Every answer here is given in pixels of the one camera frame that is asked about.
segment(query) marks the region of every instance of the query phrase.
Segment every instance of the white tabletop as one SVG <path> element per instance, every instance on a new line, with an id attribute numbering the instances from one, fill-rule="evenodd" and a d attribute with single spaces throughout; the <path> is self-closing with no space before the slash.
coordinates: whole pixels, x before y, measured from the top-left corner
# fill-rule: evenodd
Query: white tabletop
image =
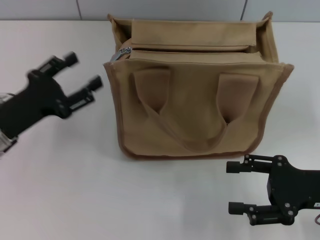
<path id="1" fill-rule="evenodd" d="M 295 70 L 254 153 L 320 170 L 320 23 L 273 29 L 280 60 Z M 67 94 L 95 74 L 104 82 L 96 103 L 39 122 L 0 161 L 1 240 L 319 239 L 316 210 L 292 226 L 252 227 L 228 214 L 228 202 L 270 204 L 267 174 L 226 174 L 225 159 L 136 162 L 121 153 L 102 66 L 115 49 L 109 22 L 0 21 L 0 36 L 0 92 L 16 93 L 28 70 L 69 51 L 81 63 L 56 78 Z"/>

